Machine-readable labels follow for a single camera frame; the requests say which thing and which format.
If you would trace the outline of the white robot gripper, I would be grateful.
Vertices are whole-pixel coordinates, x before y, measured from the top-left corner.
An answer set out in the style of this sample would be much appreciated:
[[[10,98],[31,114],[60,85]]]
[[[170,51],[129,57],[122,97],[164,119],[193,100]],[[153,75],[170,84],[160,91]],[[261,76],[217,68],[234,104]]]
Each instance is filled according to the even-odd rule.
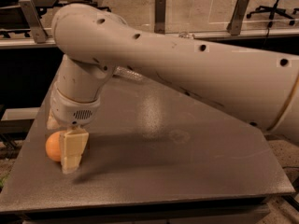
[[[79,84],[74,82],[66,84],[56,81],[50,96],[47,129],[84,126],[92,122],[100,106],[100,91],[99,82],[84,81]],[[89,133],[82,128],[60,132],[59,145],[64,174],[71,174],[79,168],[88,138]]]

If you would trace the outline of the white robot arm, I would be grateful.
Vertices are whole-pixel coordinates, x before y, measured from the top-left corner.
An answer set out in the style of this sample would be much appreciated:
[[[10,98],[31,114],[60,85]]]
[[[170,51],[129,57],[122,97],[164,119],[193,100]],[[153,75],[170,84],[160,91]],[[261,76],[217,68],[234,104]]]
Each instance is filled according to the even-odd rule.
[[[143,32],[120,16],[70,4],[53,16],[63,53],[50,96],[51,129],[63,126],[65,173],[78,169],[100,92],[117,67],[157,81],[293,144],[299,142],[299,59],[204,40]]]

